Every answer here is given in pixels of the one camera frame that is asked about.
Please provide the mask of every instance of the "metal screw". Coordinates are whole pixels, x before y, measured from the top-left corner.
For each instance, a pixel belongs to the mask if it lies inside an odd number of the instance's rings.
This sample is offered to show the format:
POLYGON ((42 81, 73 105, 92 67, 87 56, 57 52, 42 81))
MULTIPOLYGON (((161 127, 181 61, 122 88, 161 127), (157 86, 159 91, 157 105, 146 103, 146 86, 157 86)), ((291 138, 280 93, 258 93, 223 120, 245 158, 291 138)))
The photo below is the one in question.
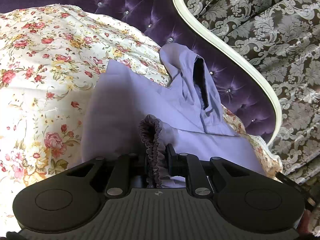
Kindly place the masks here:
POLYGON ((111 196, 118 196, 123 192, 122 189, 118 188, 118 187, 112 187, 110 189, 107 190, 107 193, 111 196))
POLYGON ((155 192, 155 195, 157 195, 157 196, 161 196, 162 194, 163 194, 162 191, 156 191, 156 192, 155 192))
POLYGON ((195 190, 196 194, 200 195, 200 196, 205 196, 211 193, 211 190, 209 190, 206 187, 199 187, 195 190))

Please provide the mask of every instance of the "ribbed black surface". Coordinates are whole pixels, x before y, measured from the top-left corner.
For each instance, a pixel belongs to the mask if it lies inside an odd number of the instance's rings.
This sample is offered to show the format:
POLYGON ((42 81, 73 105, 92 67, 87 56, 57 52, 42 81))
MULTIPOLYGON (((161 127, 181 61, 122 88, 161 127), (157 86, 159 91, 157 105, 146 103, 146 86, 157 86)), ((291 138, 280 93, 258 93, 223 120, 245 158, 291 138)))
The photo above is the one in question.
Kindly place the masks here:
POLYGON ((238 229, 220 217, 209 200, 193 198, 185 188, 133 189, 122 199, 107 201, 99 215, 81 228, 61 234, 24 229, 21 234, 30 240, 292 240, 298 236, 293 229, 271 235, 238 229))

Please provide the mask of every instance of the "gray floral pattern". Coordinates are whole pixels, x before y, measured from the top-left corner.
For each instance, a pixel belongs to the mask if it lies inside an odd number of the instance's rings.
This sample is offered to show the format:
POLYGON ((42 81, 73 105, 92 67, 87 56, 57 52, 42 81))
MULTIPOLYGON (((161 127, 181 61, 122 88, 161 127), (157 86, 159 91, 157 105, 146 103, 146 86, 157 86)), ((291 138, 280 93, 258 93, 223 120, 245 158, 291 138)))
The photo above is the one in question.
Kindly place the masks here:
POLYGON ((283 109, 273 142, 300 184, 320 170, 320 0, 185 0, 212 33, 255 66, 283 109))

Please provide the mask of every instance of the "floral bedspread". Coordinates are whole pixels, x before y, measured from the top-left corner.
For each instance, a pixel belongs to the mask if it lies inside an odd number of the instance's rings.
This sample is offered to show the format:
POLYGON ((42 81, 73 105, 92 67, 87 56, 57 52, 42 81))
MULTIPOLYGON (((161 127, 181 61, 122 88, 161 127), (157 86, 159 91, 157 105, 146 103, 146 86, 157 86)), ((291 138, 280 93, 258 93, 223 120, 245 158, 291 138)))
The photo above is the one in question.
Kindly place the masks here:
MULTIPOLYGON (((12 212, 20 190, 79 163, 82 119, 108 60, 166 86, 159 49, 136 28, 75 6, 0 14, 0 236, 20 230, 12 212)), ((224 110, 267 175, 281 171, 264 141, 224 110)))

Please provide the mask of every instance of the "purple tufted headboard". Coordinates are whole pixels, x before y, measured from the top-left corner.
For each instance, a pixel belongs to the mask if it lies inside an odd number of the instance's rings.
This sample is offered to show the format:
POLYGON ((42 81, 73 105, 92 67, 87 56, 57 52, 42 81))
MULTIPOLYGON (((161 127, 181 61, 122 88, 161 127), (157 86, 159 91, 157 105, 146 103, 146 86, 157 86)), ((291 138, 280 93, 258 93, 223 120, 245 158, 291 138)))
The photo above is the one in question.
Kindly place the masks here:
POLYGON ((242 120, 247 132, 261 135, 266 142, 271 139, 276 114, 268 96, 228 56, 194 33, 180 18, 172 0, 0 0, 0 12, 53 3, 112 16, 138 28, 160 46, 167 42, 186 45, 204 58, 222 104, 242 120))

